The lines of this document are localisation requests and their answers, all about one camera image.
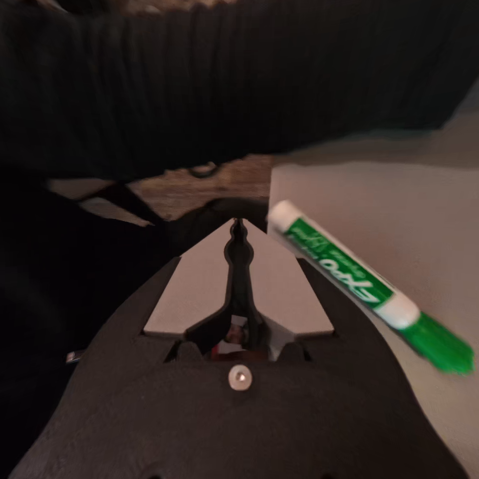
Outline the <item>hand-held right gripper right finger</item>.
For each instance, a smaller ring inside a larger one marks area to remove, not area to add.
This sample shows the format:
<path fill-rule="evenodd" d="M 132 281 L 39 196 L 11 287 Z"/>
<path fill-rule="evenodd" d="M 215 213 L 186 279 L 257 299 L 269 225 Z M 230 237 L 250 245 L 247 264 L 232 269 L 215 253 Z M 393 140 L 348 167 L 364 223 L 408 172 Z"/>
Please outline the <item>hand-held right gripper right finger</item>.
<path fill-rule="evenodd" d="M 266 325 L 270 360 L 288 343 L 331 336 L 334 327 L 296 256 L 283 243 L 242 220 L 252 302 Z"/>

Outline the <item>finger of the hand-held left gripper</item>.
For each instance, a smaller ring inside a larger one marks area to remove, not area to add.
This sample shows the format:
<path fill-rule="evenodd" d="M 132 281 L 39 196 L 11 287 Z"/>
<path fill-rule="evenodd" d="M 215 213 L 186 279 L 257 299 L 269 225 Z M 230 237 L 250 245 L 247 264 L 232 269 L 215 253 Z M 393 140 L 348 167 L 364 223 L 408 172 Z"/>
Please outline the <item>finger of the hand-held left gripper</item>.
<path fill-rule="evenodd" d="M 114 182 L 101 179 L 50 179 L 47 188 L 58 195 L 74 201 L 84 201 L 95 197 L 99 191 L 113 185 Z"/>
<path fill-rule="evenodd" d="M 91 199 L 80 201 L 79 206 L 81 206 L 85 211 L 93 213 L 104 219 L 116 219 L 123 222 L 135 224 L 140 227 L 145 227 L 147 225 L 152 225 L 149 221 L 139 218 L 138 216 L 124 210 L 121 207 L 118 207 L 111 203 L 108 200 L 93 197 Z"/>

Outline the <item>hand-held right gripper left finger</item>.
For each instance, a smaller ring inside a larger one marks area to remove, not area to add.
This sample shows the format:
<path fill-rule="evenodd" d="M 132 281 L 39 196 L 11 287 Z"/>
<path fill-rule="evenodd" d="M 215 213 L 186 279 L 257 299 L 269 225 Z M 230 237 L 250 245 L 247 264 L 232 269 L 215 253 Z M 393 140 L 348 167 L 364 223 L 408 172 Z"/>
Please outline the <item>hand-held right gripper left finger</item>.
<path fill-rule="evenodd" d="M 227 334 L 232 316 L 232 267 L 227 249 L 231 219 L 183 253 L 160 294 L 143 332 L 194 343 L 210 351 Z"/>

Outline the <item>green dry-erase marker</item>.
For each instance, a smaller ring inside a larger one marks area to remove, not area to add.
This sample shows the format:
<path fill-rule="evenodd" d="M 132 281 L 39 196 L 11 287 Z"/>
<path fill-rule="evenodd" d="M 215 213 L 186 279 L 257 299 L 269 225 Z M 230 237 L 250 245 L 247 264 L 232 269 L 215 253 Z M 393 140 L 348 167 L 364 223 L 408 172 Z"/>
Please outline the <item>green dry-erase marker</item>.
<path fill-rule="evenodd" d="M 397 332 L 435 368 L 459 375 L 475 371 L 475 353 L 468 343 L 421 311 L 293 203 L 282 200 L 274 205 L 268 213 L 268 224 L 315 269 Z"/>

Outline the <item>black elastic band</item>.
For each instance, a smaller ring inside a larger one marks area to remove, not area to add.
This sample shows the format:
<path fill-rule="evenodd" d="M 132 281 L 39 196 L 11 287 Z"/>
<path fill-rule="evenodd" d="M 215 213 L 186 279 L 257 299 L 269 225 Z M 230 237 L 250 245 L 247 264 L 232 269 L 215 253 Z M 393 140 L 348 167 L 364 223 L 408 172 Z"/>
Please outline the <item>black elastic band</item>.
<path fill-rule="evenodd" d="M 211 161 L 205 165 L 195 166 L 187 169 L 189 175 L 197 179 L 211 178 L 216 175 L 219 170 L 220 165 L 217 165 Z"/>

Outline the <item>black knit clothing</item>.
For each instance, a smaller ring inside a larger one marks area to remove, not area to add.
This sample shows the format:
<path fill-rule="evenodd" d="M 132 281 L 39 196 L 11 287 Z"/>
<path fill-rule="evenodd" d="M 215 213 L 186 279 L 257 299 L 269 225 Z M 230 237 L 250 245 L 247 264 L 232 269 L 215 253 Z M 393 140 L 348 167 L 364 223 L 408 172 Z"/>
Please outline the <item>black knit clothing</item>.
<path fill-rule="evenodd" d="M 478 78 L 478 1 L 235 1 L 74 15 L 1 1 L 1 171 L 134 181 L 441 128 Z"/>

